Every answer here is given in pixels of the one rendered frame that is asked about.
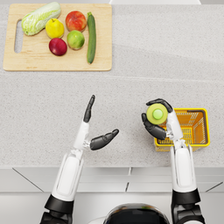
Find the yellow slatted basket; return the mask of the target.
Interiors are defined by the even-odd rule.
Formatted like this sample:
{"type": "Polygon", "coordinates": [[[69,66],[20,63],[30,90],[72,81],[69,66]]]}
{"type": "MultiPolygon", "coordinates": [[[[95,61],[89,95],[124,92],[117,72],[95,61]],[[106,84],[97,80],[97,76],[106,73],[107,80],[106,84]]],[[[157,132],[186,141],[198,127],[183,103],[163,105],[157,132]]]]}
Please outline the yellow slatted basket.
{"type": "Polygon", "coordinates": [[[175,108],[183,139],[196,151],[210,144],[207,111],[204,108],[175,108]]]}

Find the grey counter drawer fronts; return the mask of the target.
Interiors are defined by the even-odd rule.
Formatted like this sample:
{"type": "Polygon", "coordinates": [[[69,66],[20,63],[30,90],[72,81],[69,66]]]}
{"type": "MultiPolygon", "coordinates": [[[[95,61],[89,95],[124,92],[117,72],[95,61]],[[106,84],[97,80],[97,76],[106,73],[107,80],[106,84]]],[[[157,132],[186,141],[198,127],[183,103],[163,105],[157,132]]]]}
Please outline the grey counter drawer fronts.
{"type": "MultiPolygon", "coordinates": [[[[0,193],[49,193],[57,167],[0,168],[0,193]]],[[[202,193],[224,193],[223,167],[197,167],[197,186],[202,193]]],[[[85,167],[80,193],[169,193],[172,190],[168,167],[85,167]]]]}

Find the wooden cutting board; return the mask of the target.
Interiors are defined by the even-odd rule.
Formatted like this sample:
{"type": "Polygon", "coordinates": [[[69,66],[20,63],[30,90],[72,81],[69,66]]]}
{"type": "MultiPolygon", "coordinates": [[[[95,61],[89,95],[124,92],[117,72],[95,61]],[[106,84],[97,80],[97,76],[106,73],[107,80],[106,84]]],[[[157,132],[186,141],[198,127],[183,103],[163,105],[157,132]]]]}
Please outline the wooden cutting board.
{"type": "Polygon", "coordinates": [[[18,21],[36,10],[39,3],[14,3],[9,8],[8,25],[3,56],[6,71],[108,71],[112,67],[112,6],[108,3],[63,3],[60,21],[73,10],[91,12],[96,22],[96,53],[94,62],[87,61],[88,48],[69,48],[63,56],[53,55],[44,31],[34,36],[23,36],[21,52],[15,52],[18,21]]]}

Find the dark red plum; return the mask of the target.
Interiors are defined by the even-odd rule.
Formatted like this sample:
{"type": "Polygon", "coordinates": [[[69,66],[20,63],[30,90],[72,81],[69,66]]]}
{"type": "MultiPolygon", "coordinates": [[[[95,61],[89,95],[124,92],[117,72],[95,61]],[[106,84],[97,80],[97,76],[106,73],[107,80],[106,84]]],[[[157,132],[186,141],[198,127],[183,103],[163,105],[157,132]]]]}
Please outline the dark red plum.
{"type": "Polygon", "coordinates": [[[67,44],[61,38],[53,38],[49,42],[49,50],[56,56],[62,56],[67,52],[67,44]]]}

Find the green apple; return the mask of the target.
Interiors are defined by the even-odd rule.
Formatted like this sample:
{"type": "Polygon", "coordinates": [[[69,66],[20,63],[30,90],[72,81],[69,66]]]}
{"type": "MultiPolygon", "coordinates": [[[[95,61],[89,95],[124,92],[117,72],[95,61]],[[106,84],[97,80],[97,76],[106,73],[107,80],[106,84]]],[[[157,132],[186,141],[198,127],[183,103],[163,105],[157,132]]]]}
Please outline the green apple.
{"type": "Polygon", "coordinates": [[[84,35],[80,31],[76,30],[70,31],[67,34],[66,39],[69,47],[72,48],[73,50],[81,49],[85,43],[84,35]]]}

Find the green cucumber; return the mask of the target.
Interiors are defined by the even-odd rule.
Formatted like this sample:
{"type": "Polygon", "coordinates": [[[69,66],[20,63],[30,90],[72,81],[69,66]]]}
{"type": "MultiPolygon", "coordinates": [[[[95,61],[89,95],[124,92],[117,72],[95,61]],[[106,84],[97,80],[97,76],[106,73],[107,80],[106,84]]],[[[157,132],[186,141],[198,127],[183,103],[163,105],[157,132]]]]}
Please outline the green cucumber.
{"type": "Polygon", "coordinates": [[[87,62],[89,64],[92,64],[95,59],[95,50],[96,50],[96,27],[95,27],[95,17],[91,12],[87,14],[87,26],[88,26],[87,62]]]}

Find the robot body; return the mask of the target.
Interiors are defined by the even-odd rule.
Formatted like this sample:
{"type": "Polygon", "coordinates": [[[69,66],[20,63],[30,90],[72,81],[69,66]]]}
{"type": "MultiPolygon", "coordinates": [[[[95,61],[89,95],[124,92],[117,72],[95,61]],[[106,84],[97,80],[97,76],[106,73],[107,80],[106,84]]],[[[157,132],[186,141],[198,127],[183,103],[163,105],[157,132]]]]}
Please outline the robot body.
{"type": "Polygon", "coordinates": [[[144,203],[128,203],[113,208],[103,224],[170,224],[164,213],[144,203]]]}

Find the yellow pear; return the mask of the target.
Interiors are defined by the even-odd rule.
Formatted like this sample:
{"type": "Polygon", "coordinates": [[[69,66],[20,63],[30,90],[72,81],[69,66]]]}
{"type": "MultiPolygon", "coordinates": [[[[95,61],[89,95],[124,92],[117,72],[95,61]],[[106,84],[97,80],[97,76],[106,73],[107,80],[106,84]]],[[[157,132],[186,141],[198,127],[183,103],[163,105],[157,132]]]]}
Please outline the yellow pear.
{"type": "Polygon", "coordinates": [[[64,25],[57,19],[51,18],[45,25],[45,31],[50,39],[62,38],[64,35],[64,25]]]}

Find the red peach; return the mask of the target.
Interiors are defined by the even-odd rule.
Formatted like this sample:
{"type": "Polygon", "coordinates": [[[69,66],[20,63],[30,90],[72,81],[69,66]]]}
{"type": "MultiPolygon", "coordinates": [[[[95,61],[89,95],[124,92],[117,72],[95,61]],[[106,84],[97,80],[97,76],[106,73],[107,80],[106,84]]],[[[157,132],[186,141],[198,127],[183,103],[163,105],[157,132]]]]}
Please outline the red peach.
{"type": "Polygon", "coordinates": [[[74,10],[66,15],[66,28],[69,31],[82,32],[86,26],[87,20],[82,12],[74,10]]]}

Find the napa cabbage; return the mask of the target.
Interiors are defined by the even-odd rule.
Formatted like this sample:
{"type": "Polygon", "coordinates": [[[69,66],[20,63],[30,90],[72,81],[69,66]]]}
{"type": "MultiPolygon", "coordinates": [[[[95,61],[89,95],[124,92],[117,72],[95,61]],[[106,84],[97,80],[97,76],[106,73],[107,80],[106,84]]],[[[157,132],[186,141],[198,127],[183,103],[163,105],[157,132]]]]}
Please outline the napa cabbage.
{"type": "Polygon", "coordinates": [[[51,18],[58,18],[61,13],[60,4],[52,2],[39,7],[22,18],[21,26],[25,35],[32,36],[46,27],[51,18]]]}

